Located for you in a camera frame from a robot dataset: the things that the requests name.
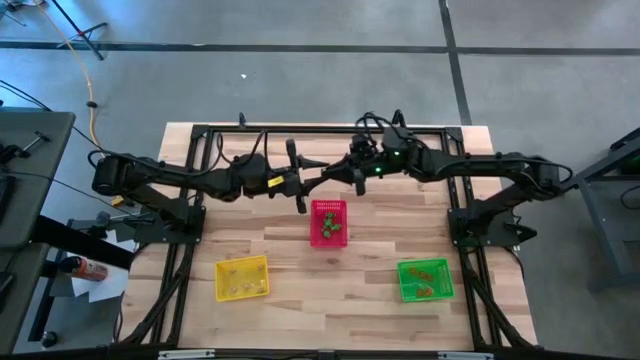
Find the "red basket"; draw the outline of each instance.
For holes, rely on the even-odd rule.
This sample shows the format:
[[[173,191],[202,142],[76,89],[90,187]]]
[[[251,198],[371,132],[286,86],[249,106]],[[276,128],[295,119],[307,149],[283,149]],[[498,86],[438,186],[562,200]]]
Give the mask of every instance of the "red basket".
[[[322,234],[324,217],[328,212],[336,214],[334,224],[340,231],[332,232],[330,238]],[[344,200],[311,201],[311,246],[315,248],[341,248],[347,246],[347,202]]]

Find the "concrete floor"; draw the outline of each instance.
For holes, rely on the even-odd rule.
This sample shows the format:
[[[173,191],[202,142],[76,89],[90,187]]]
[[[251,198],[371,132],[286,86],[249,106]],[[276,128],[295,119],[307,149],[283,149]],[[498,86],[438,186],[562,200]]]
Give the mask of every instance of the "concrete floor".
[[[109,22],[101,39],[220,44],[444,45],[437,0],[60,1],[80,27]],[[459,46],[638,47],[633,0],[450,0]],[[55,10],[49,12],[65,24]],[[0,40],[57,41],[35,9],[0,20]],[[63,26],[66,33],[71,31]],[[410,123],[460,124],[447,55],[83,52],[109,149],[155,157],[168,121],[350,122],[364,111]],[[640,58],[461,56],[474,125],[500,151],[540,154],[582,169],[638,126]],[[85,82],[66,51],[0,50],[0,78],[87,130]],[[0,93],[7,105],[27,105]],[[91,146],[74,135],[57,178],[90,191]],[[104,207],[53,185],[44,213],[59,221]],[[608,268],[577,193],[517,209],[539,236],[523,246],[526,286],[541,345],[637,358],[640,293],[594,295]],[[117,301],[61,299],[48,329],[56,348],[110,341]],[[16,352],[34,351],[21,334]]]

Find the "wood plank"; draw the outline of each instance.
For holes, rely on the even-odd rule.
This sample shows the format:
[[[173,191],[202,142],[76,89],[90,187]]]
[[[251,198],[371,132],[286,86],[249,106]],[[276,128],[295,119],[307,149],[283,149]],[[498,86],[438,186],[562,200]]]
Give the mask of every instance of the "wood plank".
[[[167,124],[160,159],[184,164],[192,125]],[[493,151],[486,127],[464,127],[463,133],[466,151]],[[329,162],[339,160],[350,142],[348,135],[270,134],[271,166],[288,164],[284,143],[288,137],[296,139],[299,153]],[[430,146],[440,148],[436,137],[423,138]],[[225,155],[246,153],[254,141],[255,134],[225,134]],[[318,173],[304,171],[302,176]],[[500,190],[498,179],[474,178],[472,183],[478,198]],[[298,215],[292,199],[241,198],[227,204],[206,198],[205,230],[190,274],[180,346],[471,349],[460,263],[446,226],[446,183],[420,184],[394,175],[370,179],[366,184],[366,196],[357,197],[350,186],[327,182],[307,200],[308,205],[313,199],[348,202],[349,245],[340,250],[309,246],[309,216]],[[178,194],[177,189],[157,188],[170,196]],[[269,262],[270,294],[216,302],[215,263],[263,254]],[[123,337],[155,301],[165,256],[165,245],[152,245],[134,263],[124,298]],[[444,301],[403,303],[397,285],[398,261],[434,257],[449,260],[456,296]],[[497,302],[523,336],[535,342],[518,264],[501,249],[487,249],[487,260]],[[479,299],[476,301],[486,329],[485,309]]]

